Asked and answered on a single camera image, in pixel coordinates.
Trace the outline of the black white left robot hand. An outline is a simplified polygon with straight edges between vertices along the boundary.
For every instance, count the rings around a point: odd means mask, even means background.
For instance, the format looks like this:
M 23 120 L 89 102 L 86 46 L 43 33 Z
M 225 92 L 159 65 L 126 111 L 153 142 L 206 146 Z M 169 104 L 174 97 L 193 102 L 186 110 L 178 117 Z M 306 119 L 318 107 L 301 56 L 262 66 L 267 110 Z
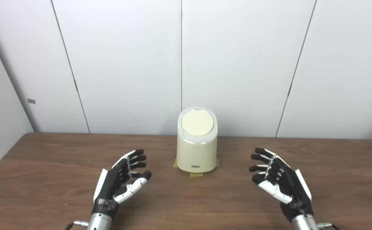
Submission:
M 99 213 L 114 219 L 120 204 L 131 198 L 151 178 L 151 172 L 134 172 L 145 168 L 143 149 L 132 150 L 123 155 L 110 169 L 103 169 L 93 196 L 92 214 Z

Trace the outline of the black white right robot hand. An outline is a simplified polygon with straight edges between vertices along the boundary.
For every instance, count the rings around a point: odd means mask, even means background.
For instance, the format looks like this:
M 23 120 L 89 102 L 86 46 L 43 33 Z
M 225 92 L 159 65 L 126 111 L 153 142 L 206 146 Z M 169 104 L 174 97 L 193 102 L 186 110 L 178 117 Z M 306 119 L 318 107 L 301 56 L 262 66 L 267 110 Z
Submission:
M 299 169 L 292 169 L 282 157 L 264 148 L 255 148 L 251 159 L 263 162 L 249 168 L 252 181 L 275 199 L 291 223 L 298 216 L 314 215 L 312 195 Z

